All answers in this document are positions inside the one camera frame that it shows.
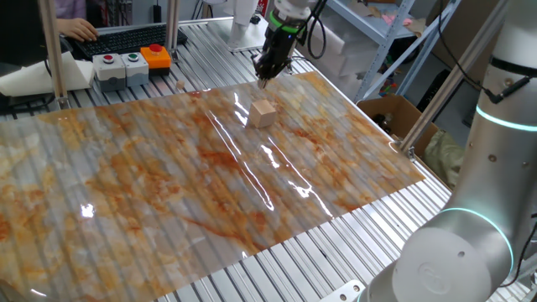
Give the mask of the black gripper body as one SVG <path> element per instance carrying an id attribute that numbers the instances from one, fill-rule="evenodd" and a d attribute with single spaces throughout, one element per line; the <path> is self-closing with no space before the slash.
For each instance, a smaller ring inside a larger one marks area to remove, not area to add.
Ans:
<path id="1" fill-rule="evenodd" d="M 290 62 L 299 29 L 270 24 L 260 54 L 255 56 L 256 70 L 282 70 Z"/>

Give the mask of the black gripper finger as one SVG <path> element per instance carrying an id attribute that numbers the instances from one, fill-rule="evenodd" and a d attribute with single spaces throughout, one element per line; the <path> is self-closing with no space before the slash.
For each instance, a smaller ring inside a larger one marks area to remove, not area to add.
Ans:
<path id="1" fill-rule="evenodd" d="M 263 55 L 256 54 L 253 55 L 253 67 L 258 78 L 257 84 L 259 89 L 264 89 L 266 86 L 266 81 L 263 73 Z"/>
<path id="2" fill-rule="evenodd" d="M 285 61 L 281 64 L 263 63 L 263 88 L 265 88 L 268 83 L 282 71 L 288 70 L 290 65 L 290 61 Z"/>

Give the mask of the bare person hand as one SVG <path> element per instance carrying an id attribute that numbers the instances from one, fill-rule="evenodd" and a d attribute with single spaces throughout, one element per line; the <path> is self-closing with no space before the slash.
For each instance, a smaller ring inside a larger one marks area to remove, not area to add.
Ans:
<path id="1" fill-rule="evenodd" d="M 97 30 L 83 18 L 57 18 L 56 23 L 61 34 L 81 42 L 96 41 L 99 36 Z"/>

